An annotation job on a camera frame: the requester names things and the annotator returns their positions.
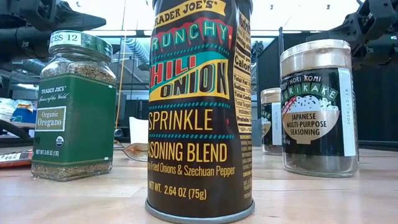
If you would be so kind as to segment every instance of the usda organic seal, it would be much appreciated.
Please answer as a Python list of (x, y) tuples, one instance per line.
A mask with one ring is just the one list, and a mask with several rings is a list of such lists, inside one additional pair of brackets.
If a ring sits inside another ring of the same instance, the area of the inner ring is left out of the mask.
[(58, 136), (57, 139), (55, 140), (55, 144), (57, 145), (57, 147), (62, 147), (63, 143), (64, 143), (63, 137)]

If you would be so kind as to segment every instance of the nutrition facts label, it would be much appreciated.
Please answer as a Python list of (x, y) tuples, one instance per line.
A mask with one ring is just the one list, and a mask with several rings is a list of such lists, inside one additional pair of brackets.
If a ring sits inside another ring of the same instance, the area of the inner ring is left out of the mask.
[(233, 83), (236, 121), (241, 133), (244, 198), (251, 198), (251, 41), (250, 21), (242, 13), (236, 34)]

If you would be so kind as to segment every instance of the small spice jar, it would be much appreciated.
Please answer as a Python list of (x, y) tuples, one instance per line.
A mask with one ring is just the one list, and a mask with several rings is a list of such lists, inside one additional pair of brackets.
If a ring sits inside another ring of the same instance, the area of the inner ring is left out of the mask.
[(284, 165), (320, 177), (351, 177), (358, 139), (351, 48), (317, 40), (286, 50), (281, 61)]
[(280, 116), (280, 88), (261, 91), (262, 151), (282, 155), (282, 118)]
[(58, 181), (112, 169), (116, 77), (112, 45), (93, 35), (51, 35), (53, 59), (42, 70), (32, 174)]

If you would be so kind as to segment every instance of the spice jar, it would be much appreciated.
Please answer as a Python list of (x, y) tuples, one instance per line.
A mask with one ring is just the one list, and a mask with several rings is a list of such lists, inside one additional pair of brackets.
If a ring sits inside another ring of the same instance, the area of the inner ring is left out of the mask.
[(93, 35), (51, 35), (42, 70), (32, 174), (58, 181), (112, 169), (116, 77), (112, 45)]
[(282, 118), (280, 88), (261, 91), (262, 151), (267, 155), (282, 155)]
[(358, 169), (358, 139), (349, 44), (307, 42), (286, 50), (280, 61), (285, 168), (351, 177)]

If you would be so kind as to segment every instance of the green label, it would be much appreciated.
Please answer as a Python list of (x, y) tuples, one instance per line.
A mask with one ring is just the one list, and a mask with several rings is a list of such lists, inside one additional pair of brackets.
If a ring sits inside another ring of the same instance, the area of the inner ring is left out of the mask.
[(75, 166), (112, 160), (115, 86), (83, 75), (40, 81), (34, 163)]
[(67, 107), (39, 108), (35, 131), (64, 131)]

